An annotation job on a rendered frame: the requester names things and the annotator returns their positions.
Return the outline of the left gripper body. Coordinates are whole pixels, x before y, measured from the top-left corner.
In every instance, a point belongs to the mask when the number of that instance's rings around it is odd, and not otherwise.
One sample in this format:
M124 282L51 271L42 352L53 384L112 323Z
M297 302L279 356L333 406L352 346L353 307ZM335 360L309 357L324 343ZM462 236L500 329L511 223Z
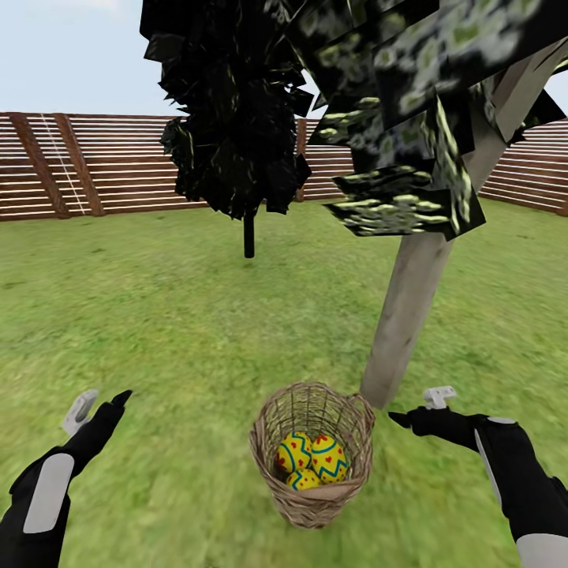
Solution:
M124 409L112 405L112 403L102 403L102 405L100 405L97 409L92 420L83 426L83 428L75 434L73 438L78 435L88 435L88 437L93 439L93 442L96 444L95 455L100 454L105 447L105 444L108 442L108 439L112 436L119 420L124 415L124 412Z

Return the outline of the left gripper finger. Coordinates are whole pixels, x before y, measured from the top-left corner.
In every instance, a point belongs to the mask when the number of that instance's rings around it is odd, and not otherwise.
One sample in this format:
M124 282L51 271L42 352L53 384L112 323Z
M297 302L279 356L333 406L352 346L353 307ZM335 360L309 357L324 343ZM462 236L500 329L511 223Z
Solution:
M116 397L114 397L113 401L111 402L112 405L115 405L115 406L125 410L124 404L127 402L127 400L129 399L129 396L131 394L132 394L131 390L126 390L125 392L122 392L121 394L116 395Z

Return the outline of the wicker basket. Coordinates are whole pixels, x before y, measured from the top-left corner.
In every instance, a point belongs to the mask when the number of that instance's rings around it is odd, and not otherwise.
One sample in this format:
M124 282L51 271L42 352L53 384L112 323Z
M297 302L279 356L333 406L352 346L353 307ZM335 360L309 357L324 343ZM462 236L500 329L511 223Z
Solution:
M305 490L294 490L284 481L277 478L277 455L273 451L273 443L270 435L273 421L277 413L271 414L270 423L265 420L265 413L273 409L273 404L280 403L280 398L287 390L297 388L312 387L312 389L320 388L330 395L330 391L336 394L334 399L341 398L338 407L341 407L340 414L349 412L352 415L352 423L340 424L338 427L339 434L342 435L341 442L343 452L349 456L349 464L346 477L336 484L328 484L320 487L306 488ZM312 405L311 390L306 390L306 400L308 400L308 409ZM364 407L362 413L354 403L361 402ZM271 409L270 409L271 407ZM253 460L260 469L260 475L267 482L274 503L281 516L294 525L297 529L322 529L328 526L340 514L342 508L351 501L364 485L369 481L373 470L373 445L372 445L372 429L375 426L376 415L373 406L369 404L364 394L351 394L345 397L330 386L324 383L292 383L289 386L278 389L264 403L260 410L260 415L253 424L253 430L248 432L248 442L250 452L253 454ZM268 443L265 442L265 437ZM357 438L356 438L356 434ZM265 448L267 443L267 448Z

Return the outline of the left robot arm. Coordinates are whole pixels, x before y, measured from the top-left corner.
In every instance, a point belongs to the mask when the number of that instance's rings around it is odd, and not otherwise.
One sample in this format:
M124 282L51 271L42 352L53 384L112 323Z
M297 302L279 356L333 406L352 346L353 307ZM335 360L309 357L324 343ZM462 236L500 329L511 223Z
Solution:
M12 506L0 522L0 568L58 568L71 502L70 481L103 450L131 394L126 390L111 403L102 403L88 419L99 392L83 392L61 423L70 435L68 443L50 449L13 482Z

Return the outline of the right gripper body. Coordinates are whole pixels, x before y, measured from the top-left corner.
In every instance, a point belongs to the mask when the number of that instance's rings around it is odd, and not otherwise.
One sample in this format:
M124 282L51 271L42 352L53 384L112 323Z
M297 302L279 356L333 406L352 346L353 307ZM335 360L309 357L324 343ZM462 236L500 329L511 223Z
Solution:
M449 406L442 409L426 409L420 407L409 411L411 416L411 427L413 433L417 436L435 435L454 443L453 435L451 435L451 418L456 415L454 411L450 411Z

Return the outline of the easter egg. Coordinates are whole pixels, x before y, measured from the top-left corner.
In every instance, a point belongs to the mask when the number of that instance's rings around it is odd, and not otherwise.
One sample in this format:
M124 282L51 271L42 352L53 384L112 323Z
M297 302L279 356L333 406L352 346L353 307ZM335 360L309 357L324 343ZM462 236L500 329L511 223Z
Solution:
M341 443L332 435L316 435L312 439L312 465L314 473L324 485L341 482L347 474L349 456Z
M312 469L298 469L287 475L284 483L297 491L323 486Z
M298 469L314 469L312 465L311 431L296 430L281 440L277 452L277 468L290 475Z

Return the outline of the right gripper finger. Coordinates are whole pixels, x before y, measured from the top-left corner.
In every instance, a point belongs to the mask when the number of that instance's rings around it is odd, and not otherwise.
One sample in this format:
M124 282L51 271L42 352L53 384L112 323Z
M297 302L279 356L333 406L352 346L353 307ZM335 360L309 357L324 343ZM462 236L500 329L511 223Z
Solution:
M388 411L388 416L391 417L394 421L398 422L404 428L411 427L411 416L409 413L397 413L395 411Z

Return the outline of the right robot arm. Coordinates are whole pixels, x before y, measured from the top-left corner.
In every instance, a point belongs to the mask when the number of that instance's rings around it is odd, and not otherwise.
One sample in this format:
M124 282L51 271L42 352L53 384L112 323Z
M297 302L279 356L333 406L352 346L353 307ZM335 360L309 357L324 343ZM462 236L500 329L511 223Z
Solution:
M516 420L450 411L452 386L423 391L425 407L388 411L417 436L435 435L480 452L504 517L510 519L523 568L568 568L568 489L548 477L525 429Z

